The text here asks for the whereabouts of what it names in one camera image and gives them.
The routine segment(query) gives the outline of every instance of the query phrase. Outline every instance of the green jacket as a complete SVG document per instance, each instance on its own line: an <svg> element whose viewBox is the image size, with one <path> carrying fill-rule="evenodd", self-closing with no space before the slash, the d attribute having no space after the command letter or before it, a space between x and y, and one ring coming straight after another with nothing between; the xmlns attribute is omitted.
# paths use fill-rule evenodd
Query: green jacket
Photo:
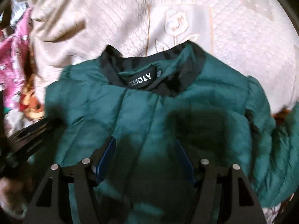
<svg viewBox="0 0 299 224"><path fill-rule="evenodd" d="M239 164L263 207L299 184L299 105L276 127L255 78L189 41L133 58L108 46L97 59L67 66L47 88L45 107L66 125L51 139L53 152L44 151L47 166L76 164L109 135L116 138L96 193L99 202L110 197L128 206L125 223L185 219L195 192L176 158L176 139L192 157Z"/></svg>

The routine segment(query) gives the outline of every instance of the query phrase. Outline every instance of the metal pin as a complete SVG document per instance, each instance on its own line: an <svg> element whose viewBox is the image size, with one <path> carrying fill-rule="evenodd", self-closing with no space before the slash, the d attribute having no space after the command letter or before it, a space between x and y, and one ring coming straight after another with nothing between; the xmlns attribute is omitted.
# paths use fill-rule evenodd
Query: metal pin
<svg viewBox="0 0 299 224"><path fill-rule="evenodd" d="M58 164L53 164L52 166L51 166L51 169L52 170L57 170L59 168L59 165Z"/></svg>
<svg viewBox="0 0 299 224"><path fill-rule="evenodd" d="M238 164L236 164L236 163L233 164L233 169L234 169L234 170L240 170L240 168L241 168L241 167L240 167Z"/></svg>
<svg viewBox="0 0 299 224"><path fill-rule="evenodd" d="M82 160L82 163L83 163L83 164L89 164L89 163L90 163L90 159L89 159L89 158L84 158L84 159Z"/></svg>
<svg viewBox="0 0 299 224"><path fill-rule="evenodd" d="M200 160L200 163L201 163L202 165L208 165L210 162L209 162L208 159L203 158L203 159Z"/></svg>

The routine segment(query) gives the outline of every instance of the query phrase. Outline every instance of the beige blanket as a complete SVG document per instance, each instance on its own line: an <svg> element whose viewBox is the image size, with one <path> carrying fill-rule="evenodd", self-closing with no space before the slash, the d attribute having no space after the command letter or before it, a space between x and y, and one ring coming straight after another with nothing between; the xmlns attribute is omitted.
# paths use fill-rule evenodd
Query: beige blanket
<svg viewBox="0 0 299 224"><path fill-rule="evenodd" d="M146 56L192 40L263 86L272 113L298 97L299 37L277 0L28 0L44 102L68 64L96 58L107 44Z"/></svg>

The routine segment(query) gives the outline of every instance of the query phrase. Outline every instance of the pink patterned cloth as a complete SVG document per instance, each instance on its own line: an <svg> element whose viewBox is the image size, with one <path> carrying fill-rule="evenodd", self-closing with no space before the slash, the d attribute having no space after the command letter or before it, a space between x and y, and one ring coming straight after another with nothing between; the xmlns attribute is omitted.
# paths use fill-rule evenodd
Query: pink patterned cloth
<svg viewBox="0 0 299 224"><path fill-rule="evenodd" d="M4 88L4 106L10 109L20 108L20 95L25 84L23 68L32 30L31 11L32 8L26 10L14 34L0 41L0 87Z"/></svg>

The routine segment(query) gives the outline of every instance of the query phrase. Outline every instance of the black brand label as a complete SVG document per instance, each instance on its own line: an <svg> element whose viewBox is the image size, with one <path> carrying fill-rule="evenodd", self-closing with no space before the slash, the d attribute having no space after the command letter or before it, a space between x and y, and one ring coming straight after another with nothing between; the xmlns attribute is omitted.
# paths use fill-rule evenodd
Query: black brand label
<svg viewBox="0 0 299 224"><path fill-rule="evenodd" d="M129 88L138 89L151 84L157 78L157 69L155 66L150 66L149 69L139 72L134 76L126 79Z"/></svg>

